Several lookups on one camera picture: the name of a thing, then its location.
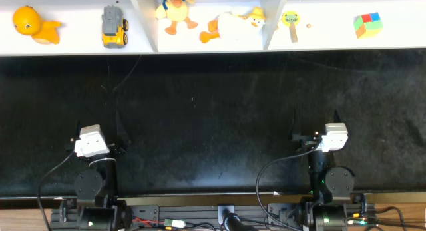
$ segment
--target rubber duck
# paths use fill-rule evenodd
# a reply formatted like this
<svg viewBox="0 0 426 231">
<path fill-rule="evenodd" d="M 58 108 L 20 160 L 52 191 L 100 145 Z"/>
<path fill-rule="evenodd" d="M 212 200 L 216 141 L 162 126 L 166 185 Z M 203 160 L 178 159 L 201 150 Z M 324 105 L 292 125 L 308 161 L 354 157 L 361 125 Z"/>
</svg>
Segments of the rubber duck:
<svg viewBox="0 0 426 231">
<path fill-rule="evenodd" d="M 40 44 L 59 44 L 59 35 L 56 31 L 61 26 L 58 21 L 44 21 L 32 7 L 25 6 L 15 11 L 13 23 L 16 30 L 22 35 L 30 35 Z"/>
<path fill-rule="evenodd" d="M 255 7 L 248 15 L 222 13 L 217 19 L 208 23 L 209 32 L 201 32 L 200 40 L 207 43 L 219 37 L 232 40 L 249 39 L 262 29 L 265 20 L 266 17 L 260 7 Z"/>
<path fill-rule="evenodd" d="M 162 4 L 155 11 L 157 19 L 167 17 L 172 21 L 171 26 L 165 29 L 169 35 L 175 35 L 177 33 L 176 28 L 178 26 L 178 22 L 181 21 L 186 22 L 188 29 L 193 29 L 198 26 L 197 22 L 189 19 L 189 7 L 186 2 L 194 4 L 195 0 L 162 0 Z"/>
</svg>

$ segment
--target white plush duck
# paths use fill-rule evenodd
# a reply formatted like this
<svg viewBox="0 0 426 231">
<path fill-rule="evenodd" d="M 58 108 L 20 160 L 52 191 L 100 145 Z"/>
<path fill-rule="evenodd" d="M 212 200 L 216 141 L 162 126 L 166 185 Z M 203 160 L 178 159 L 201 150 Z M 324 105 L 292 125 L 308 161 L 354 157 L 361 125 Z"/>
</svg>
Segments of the white plush duck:
<svg viewBox="0 0 426 231">
<path fill-rule="evenodd" d="M 247 16 L 222 13 L 217 19 L 208 23 L 209 32 L 201 32 L 200 40 L 207 43 L 219 37 L 227 41 L 249 39 L 259 33 L 265 20 L 264 12 L 259 7 L 255 7 Z"/>
</svg>

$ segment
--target toy truck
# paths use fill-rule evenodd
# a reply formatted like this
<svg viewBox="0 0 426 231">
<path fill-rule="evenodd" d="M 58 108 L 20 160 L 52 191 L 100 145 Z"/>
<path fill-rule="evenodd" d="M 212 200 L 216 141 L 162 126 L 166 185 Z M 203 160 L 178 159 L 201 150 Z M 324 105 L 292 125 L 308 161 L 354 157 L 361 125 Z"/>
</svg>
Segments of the toy truck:
<svg viewBox="0 0 426 231">
<path fill-rule="evenodd" d="M 128 21 L 122 10 L 115 6 L 104 8 L 102 15 L 102 40 L 106 48 L 123 48 L 127 42 Z"/>
</svg>

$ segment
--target duck beak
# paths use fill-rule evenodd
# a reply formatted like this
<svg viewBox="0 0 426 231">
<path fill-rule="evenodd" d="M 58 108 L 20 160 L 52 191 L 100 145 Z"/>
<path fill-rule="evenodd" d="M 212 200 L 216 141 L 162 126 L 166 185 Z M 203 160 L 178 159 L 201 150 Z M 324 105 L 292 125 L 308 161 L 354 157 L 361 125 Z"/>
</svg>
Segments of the duck beak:
<svg viewBox="0 0 426 231">
<path fill-rule="evenodd" d="M 182 0 L 171 0 L 172 1 L 172 4 L 175 6 L 175 7 L 180 7 L 180 6 L 182 6 Z"/>
</svg>

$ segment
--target toy cube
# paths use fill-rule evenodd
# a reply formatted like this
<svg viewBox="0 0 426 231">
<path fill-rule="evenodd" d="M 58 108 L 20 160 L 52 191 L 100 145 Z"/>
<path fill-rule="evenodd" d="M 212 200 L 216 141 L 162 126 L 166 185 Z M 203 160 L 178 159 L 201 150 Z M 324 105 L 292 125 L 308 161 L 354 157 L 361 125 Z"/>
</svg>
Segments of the toy cube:
<svg viewBox="0 0 426 231">
<path fill-rule="evenodd" d="M 358 39 L 374 37 L 383 29 L 383 23 L 377 12 L 360 15 L 356 19 L 354 26 Z"/>
</svg>

